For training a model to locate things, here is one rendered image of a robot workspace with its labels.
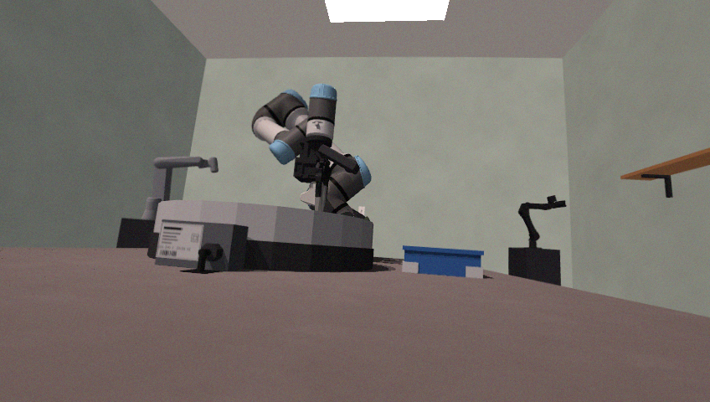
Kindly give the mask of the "blue crate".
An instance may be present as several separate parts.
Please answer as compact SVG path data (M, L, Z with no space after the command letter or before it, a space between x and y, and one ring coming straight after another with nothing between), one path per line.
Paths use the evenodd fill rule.
M457 250L403 245L402 272L483 279L481 250Z

